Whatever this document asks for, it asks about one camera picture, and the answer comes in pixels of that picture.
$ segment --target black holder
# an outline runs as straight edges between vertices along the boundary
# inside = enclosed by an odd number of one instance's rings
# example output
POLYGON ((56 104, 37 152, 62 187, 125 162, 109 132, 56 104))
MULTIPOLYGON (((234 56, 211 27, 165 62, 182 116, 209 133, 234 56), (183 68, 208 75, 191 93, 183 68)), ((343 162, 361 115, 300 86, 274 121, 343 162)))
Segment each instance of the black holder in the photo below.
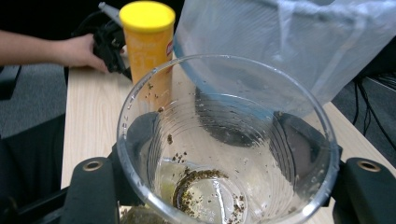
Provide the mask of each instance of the black holder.
POLYGON ((107 15, 102 11, 93 12, 72 32, 71 36, 93 33, 93 53, 105 62, 107 70, 111 73, 123 74, 132 80, 131 68, 125 66, 120 56, 125 46, 122 27, 104 17, 107 18, 107 15))
MULTIPOLYGON (((396 223, 396 179, 382 164, 362 158, 341 162, 331 197, 334 223, 396 223)), ((142 201, 129 185, 116 146, 108 158, 74 169, 70 186, 21 209, 10 206, 4 223, 120 223, 119 206, 142 201)))

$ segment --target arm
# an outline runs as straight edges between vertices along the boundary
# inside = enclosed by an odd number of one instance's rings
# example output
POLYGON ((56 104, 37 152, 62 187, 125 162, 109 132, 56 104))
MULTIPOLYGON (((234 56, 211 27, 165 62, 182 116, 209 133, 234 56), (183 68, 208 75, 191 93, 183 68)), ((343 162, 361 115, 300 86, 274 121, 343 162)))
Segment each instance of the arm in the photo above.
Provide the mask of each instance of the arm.
POLYGON ((52 41, 0 30, 0 65, 57 63, 90 66, 107 72, 103 60, 93 53, 92 35, 52 41))

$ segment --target gray floor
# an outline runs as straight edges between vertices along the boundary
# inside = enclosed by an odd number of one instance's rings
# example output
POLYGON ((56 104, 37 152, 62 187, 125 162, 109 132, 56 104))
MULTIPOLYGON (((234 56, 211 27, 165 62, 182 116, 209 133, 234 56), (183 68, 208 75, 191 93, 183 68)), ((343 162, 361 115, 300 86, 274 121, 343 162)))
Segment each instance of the gray floor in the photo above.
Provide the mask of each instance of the gray floor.
POLYGON ((0 134, 8 137, 53 119, 66 110, 64 68, 25 65, 10 100, 0 101, 0 134))
MULTIPOLYGON (((372 107, 390 138, 396 139, 396 92, 367 79, 364 87, 372 107)), ((350 120, 356 113, 353 83, 347 84, 332 101, 350 120)), ((356 127, 363 133, 366 105, 360 102, 356 127)), ((0 101, 0 134, 3 137, 22 132, 65 112, 66 86, 64 69, 54 64, 23 66, 11 100, 0 101)), ((372 118, 367 139, 396 167, 396 152, 372 118)))

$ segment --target yellow container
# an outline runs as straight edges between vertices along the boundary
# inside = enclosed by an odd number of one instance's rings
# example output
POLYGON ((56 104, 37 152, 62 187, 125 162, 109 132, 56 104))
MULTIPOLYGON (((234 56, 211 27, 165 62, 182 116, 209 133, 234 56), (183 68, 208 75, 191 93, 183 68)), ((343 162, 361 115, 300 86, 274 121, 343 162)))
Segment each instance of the yellow container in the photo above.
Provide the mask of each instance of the yellow container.
POLYGON ((134 84, 172 60, 175 11, 155 1, 135 1, 120 10, 134 84))

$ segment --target black cable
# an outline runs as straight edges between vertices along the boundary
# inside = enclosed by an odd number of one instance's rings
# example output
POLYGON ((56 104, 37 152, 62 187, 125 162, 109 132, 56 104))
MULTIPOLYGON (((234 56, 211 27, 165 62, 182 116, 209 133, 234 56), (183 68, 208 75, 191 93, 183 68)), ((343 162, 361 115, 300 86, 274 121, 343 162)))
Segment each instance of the black cable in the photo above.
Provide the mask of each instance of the black cable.
POLYGON ((363 87, 363 84, 362 84, 362 80, 361 80, 361 79, 359 79, 359 80, 357 81, 357 85, 358 85, 358 87, 359 87, 359 90, 361 91, 361 96, 363 97, 363 100, 364 100, 364 102, 366 103, 368 110, 370 110, 370 113, 371 113, 371 114, 373 115, 373 117, 375 118, 375 121, 376 121, 376 123, 378 124, 379 129, 381 130, 382 134, 385 135, 385 137, 387 138, 387 140, 389 141, 389 143, 390 143, 390 145, 393 147, 393 149, 396 150, 396 146, 395 146, 395 145, 393 144, 393 142, 391 141, 390 137, 388 136, 387 132, 385 131, 384 127, 382 126, 381 122, 379 121, 378 116, 377 116, 376 113, 374 112, 374 110, 373 110, 373 108, 372 108, 372 106, 371 106, 371 104, 370 104, 370 102, 369 102, 369 98, 368 98, 367 92, 366 92, 366 90, 365 90, 364 87, 363 87))
POLYGON ((356 112, 355 112, 355 118, 353 118, 352 124, 355 125, 356 121, 358 120, 359 116, 359 95, 358 95, 358 83, 357 80, 354 80, 355 83, 355 105, 356 105, 356 112))
POLYGON ((369 130, 370 123, 371 123, 371 110, 369 107, 368 102, 368 96, 366 90, 362 87, 362 84, 359 84, 359 87, 361 89, 361 96, 363 97, 364 101, 366 102, 366 114, 364 116, 364 122, 363 122, 363 135, 366 136, 367 131, 369 130))
POLYGON ((74 32, 72 32, 71 36, 72 36, 72 37, 76 37, 76 36, 82 35, 83 30, 87 30, 87 29, 90 28, 89 26, 87 26, 88 22, 90 22, 90 21, 93 20, 95 17, 100 16, 100 15, 103 15, 103 12, 100 11, 100 10, 99 10, 99 11, 95 11, 95 12, 91 13, 90 15, 88 15, 88 16, 79 24, 78 28, 77 28, 74 32))
POLYGON ((370 79, 396 91, 396 73, 386 73, 381 75, 369 76, 370 79))

